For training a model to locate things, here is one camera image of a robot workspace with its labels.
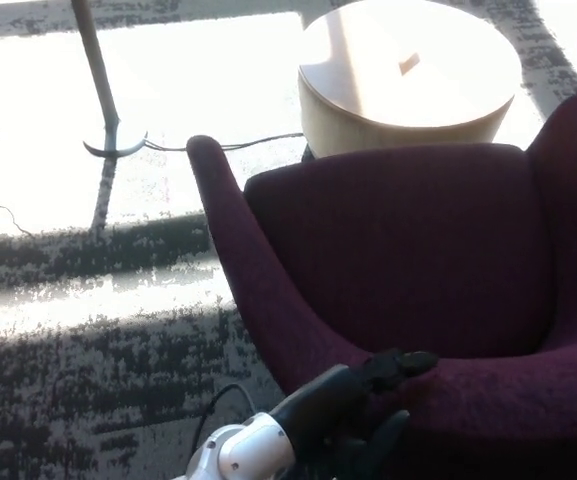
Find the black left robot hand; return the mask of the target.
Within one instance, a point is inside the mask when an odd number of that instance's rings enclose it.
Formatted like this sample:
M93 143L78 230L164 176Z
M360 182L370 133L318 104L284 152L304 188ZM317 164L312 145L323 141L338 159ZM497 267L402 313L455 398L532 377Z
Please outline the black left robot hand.
M393 391L437 363L433 353L391 349L360 365L336 365L289 395L270 415L287 434L298 464L325 466L335 479L380 479L410 413L390 415L369 440L342 436L341 428L363 412L372 394Z

